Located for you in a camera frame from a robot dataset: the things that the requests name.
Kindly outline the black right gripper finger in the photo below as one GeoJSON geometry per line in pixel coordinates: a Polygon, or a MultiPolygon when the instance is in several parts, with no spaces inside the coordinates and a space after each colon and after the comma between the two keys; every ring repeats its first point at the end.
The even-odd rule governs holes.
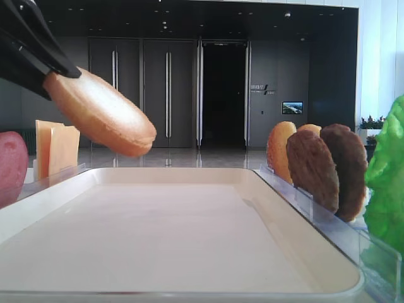
{"type": "Polygon", "coordinates": [[[1,78],[51,100],[43,87],[46,73],[21,52],[22,47],[1,30],[1,78]]]}

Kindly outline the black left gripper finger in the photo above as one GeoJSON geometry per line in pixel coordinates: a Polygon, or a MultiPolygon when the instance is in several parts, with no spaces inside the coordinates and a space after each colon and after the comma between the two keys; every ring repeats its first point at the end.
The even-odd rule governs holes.
{"type": "Polygon", "coordinates": [[[35,1],[1,1],[1,33],[27,48],[54,72],[68,78],[81,76],[53,37],[35,1]]]}

